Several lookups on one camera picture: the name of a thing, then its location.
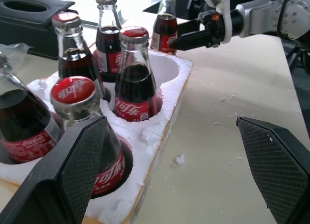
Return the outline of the black tissue box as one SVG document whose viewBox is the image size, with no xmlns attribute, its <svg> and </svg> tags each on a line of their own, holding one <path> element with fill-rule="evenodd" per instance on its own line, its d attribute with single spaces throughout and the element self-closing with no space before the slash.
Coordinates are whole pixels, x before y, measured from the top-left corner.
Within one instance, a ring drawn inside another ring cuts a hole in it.
<svg viewBox="0 0 310 224">
<path fill-rule="evenodd" d="M 73 1 L 63 0 L 0 0 L 0 44 L 25 43 L 28 53 L 58 59 L 58 40 L 52 17 L 71 11 Z"/>
</svg>

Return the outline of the clear plastic wrap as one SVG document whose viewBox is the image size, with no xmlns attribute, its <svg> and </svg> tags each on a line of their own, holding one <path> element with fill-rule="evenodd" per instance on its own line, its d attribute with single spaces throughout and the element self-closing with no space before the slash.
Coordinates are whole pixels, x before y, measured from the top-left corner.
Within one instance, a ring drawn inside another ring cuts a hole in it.
<svg viewBox="0 0 310 224">
<path fill-rule="evenodd" d="M 17 43 L 12 45 L 0 44 L 0 53 L 4 55 L 7 62 L 12 67 L 20 66 L 26 57 L 31 46 L 25 43 Z"/>
</svg>

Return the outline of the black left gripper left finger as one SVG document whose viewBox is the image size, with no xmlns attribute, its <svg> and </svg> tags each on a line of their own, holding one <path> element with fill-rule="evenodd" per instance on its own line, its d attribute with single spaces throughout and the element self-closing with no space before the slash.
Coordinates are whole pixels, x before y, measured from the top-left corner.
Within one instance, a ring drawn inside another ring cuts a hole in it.
<svg viewBox="0 0 310 224">
<path fill-rule="evenodd" d="M 0 212 L 0 224 L 82 224 L 107 123 L 101 116 L 68 128 Z"/>
</svg>

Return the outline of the black stand frame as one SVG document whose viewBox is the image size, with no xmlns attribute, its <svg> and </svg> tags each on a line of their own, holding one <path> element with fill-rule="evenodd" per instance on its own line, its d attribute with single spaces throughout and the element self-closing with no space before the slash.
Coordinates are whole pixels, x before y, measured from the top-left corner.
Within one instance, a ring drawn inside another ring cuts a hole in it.
<svg viewBox="0 0 310 224">
<path fill-rule="evenodd" d="M 298 67 L 298 63 L 300 62 L 305 73 L 310 76 L 310 55 L 300 46 L 295 44 L 286 54 L 286 60 L 291 73 Z"/>
</svg>

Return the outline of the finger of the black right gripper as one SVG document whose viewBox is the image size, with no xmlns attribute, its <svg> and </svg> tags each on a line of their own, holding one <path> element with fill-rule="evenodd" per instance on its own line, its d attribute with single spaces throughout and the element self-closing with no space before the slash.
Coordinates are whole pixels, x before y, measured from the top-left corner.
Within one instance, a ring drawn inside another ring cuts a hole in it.
<svg viewBox="0 0 310 224">
<path fill-rule="evenodd" d="M 212 35 L 208 30 L 182 34 L 180 37 L 169 44 L 171 49 L 176 50 L 191 50 L 200 47 L 209 48 L 212 46 Z"/>
<path fill-rule="evenodd" d="M 202 22 L 199 18 L 178 24 L 178 36 L 184 34 L 190 36 L 205 36 L 205 32 L 200 30 L 201 24 Z"/>
</svg>

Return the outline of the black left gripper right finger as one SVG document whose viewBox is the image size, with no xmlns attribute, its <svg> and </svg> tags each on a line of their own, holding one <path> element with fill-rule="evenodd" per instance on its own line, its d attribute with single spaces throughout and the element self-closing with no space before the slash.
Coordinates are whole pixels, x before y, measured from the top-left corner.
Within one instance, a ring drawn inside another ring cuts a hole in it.
<svg viewBox="0 0 310 224">
<path fill-rule="evenodd" d="M 252 177 L 277 224 L 310 224 L 310 151 L 287 129 L 238 117 Z"/>
</svg>

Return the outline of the glass cola bottle silver cap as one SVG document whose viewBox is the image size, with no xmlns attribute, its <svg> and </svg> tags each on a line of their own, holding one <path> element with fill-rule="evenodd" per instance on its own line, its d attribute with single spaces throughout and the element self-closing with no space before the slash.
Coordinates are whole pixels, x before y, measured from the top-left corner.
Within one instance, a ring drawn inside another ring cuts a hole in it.
<svg viewBox="0 0 310 224">
<path fill-rule="evenodd" d="M 117 0 L 96 0 L 96 3 L 99 10 L 99 23 L 94 58 L 102 80 L 114 83 L 121 61 L 119 32 L 122 27 L 117 13 Z"/>
</svg>

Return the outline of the white foam bottle crate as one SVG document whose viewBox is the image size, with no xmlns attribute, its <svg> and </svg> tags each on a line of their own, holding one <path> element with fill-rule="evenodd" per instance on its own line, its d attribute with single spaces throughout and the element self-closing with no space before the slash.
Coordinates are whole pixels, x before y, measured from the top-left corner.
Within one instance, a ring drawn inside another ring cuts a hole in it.
<svg viewBox="0 0 310 224">
<path fill-rule="evenodd" d="M 149 50 L 149 59 L 162 101 L 160 112 L 142 122 L 127 122 L 113 113 L 114 102 L 100 107 L 133 162 L 128 178 L 112 193 L 89 201 L 82 224 L 133 224 L 151 181 L 153 168 L 163 152 L 177 118 L 193 63 Z"/>
</svg>

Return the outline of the glass cola bottle red cap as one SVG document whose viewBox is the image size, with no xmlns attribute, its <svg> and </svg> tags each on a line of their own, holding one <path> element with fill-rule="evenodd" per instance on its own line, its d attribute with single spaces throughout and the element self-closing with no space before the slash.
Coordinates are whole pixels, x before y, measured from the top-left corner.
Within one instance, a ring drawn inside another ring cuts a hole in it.
<svg viewBox="0 0 310 224">
<path fill-rule="evenodd" d="M 103 115 L 94 81 L 83 76 L 71 76 L 58 80 L 51 89 L 51 103 L 62 120 L 64 130 L 79 122 Z M 110 124 L 107 124 L 92 197 L 112 192 L 123 179 L 125 167 L 125 155 L 121 142 Z"/>
<path fill-rule="evenodd" d="M 114 113 L 128 122 L 148 120 L 162 107 L 149 60 L 148 31 L 140 26 L 125 27 L 120 30 L 119 39 L 121 62 L 115 83 Z"/>
<path fill-rule="evenodd" d="M 59 78 L 87 77 L 95 83 L 99 98 L 110 102 L 110 91 L 104 87 L 99 68 L 83 37 L 83 26 L 78 14 L 57 13 L 52 18 L 52 25 L 58 39 Z"/>
</svg>

